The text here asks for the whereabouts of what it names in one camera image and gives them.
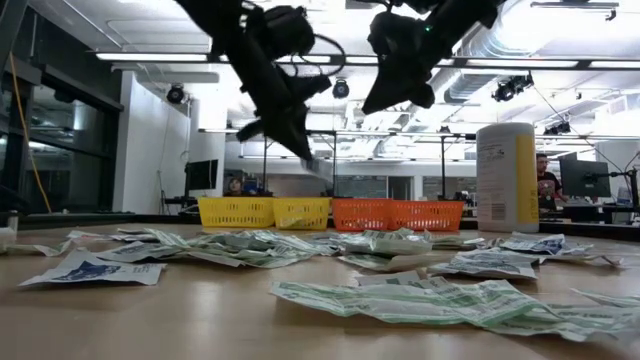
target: plastic basket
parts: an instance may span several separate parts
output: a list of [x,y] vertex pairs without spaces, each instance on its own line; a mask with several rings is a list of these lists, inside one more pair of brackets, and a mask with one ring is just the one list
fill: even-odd
[[463,201],[394,201],[389,228],[457,231],[463,206]]
[[333,223],[340,231],[387,230],[391,199],[334,199]]
[[329,220],[329,198],[276,198],[276,227],[283,230],[324,230]]
[[199,198],[204,227],[266,228],[273,226],[273,198]]

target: wooden table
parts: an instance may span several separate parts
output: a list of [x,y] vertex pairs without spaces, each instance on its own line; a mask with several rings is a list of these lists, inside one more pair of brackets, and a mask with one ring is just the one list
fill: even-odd
[[[195,225],[145,225],[185,236]],[[139,229],[142,225],[121,227]],[[117,226],[81,230],[115,233]],[[70,229],[27,231],[21,243],[59,243]],[[463,232],[472,238],[476,232]],[[598,239],[609,254],[640,254],[640,247]],[[117,244],[92,243],[98,250]],[[356,285],[369,274],[328,257],[265,270],[206,262],[170,263],[156,286],[49,286],[18,288],[63,257],[0,258],[0,359],[446,359],[538,360],[640,358],[631,348],[578,344],[557,336],[508,337],[471,326],[390,325],[373,318],[341,318],[277,300],[272,281]],[[570,288],[609,294],[640,293],[640,258],[628,267],[548,263],[539,280],[514,283],[542,301],[589,304]],[[470,280],[452,280],[471,283]]]

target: yellow basket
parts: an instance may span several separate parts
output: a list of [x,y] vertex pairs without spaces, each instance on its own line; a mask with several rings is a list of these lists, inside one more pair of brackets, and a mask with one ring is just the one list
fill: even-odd
[[276,227],[283,230],[324,230],[330,198],[277,198],[273,200]]
[[199,198],[204,227],[266,228],[273,225],[273,198]]

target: person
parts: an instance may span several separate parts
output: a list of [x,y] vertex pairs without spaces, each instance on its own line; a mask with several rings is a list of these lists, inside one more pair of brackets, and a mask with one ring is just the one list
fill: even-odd
[[229,185],[227,185],[227,191],[224,193],[224,196],[242,196],[244,195],[242,187],[242,180],[239,178],[233,178],[229,181]]
[[562,185],[553,173],[547,171],[549,159],[545,154],[536,154],[536,169],[538,172],[538,208],[544,211],[555,211],[556,198],[569,200],[562,195]]

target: yellow cable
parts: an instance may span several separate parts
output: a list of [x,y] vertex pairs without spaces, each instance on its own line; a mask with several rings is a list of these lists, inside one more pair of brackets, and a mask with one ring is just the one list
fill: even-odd
[[29,132],[27,131],[27,122],[24,119],[24,111],[22,111],[22,101],[20,100],[20,91],[18,89],[18,77],[16,76],[16,66],[13,63],[13,53],[9,53],[9,62],[11,63],[11,72],[13,75],[13,90],[15,91],[15,95],[17,96],[18,103],[18,111],[20,112],[20,121],[22,122],[22,131],[24,131],[24,143],[27,145],[27,150],[29,151],[29,158],[31,159],[31,166],[33,167],[33,174],[36,177],[36,183],[38,183],[38,188],[40,188],[40,193],[42,194],[42,198],[44,199],[44,204],[47,205],[47,210],[49,214],[52,213],[51,205],[49,205],[49,198],[47,198],[47,194],[44,192],[44,188],[42,187],[42,182],[40,182],[40,175],[38,175],[38,168],[36,168],[36,161],[33,158],[33,153],[31,152],[31,148],[29,147]]

